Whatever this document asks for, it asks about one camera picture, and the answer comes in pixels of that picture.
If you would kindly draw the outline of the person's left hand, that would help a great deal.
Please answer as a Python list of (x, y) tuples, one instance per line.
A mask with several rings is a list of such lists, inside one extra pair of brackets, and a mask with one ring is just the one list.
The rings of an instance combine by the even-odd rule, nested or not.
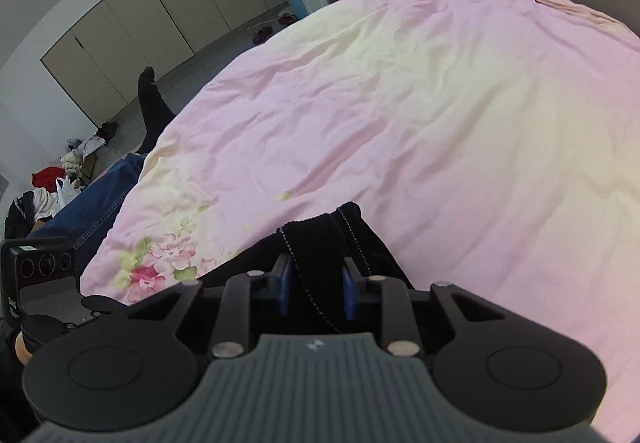
[(14, 342), (14, 350), (15, 350), (15, 354), (17, 359), (24, 365), (26, 366), (29, 361), (32, 359), (32, 352), (30, 352), (26, 345), (25, 345), (25, 340), (23, 337), (23, 333), (20, 331), (18, 333), (18, 335), (15, 338), (15, 342)]

